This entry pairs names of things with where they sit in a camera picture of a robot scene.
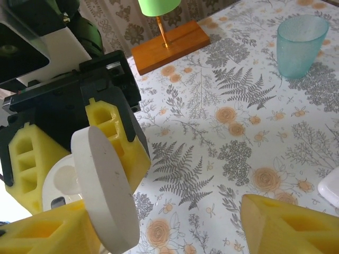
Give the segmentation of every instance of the patterned curtain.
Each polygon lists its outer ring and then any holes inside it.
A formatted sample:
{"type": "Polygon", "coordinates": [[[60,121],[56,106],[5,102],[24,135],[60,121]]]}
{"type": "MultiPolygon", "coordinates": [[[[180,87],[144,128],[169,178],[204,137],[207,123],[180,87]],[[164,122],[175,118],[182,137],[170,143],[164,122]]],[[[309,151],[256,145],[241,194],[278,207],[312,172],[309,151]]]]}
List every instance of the patterned curtain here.
{"type": "MultiPolygon", "coordinates": [[[[199,21],[236,1],[181,0],[176,9],[162,16],[164,27],[168,31],[190,20],[199,21]]],[[[106,53],[121,49],[128,57],[131,48],[160,35],[156,19],[144,16],[137,0],[84,0],[80,12],[97,25],[106,53]]]]}

